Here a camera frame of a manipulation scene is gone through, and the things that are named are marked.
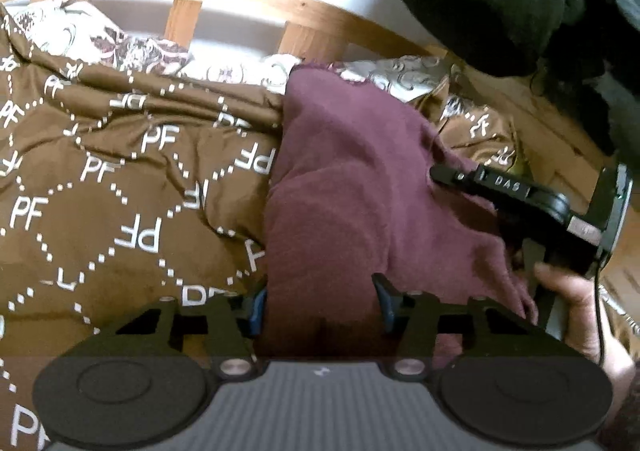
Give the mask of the person right hand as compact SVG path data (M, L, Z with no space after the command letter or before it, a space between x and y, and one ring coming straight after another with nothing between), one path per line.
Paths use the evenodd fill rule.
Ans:
M613 412L606 428L622 423L639 427L639 366L613 336L596 285L570 271L536 263L537 280L558 293L567 304L565 343L582 356L599 364L614 390Z

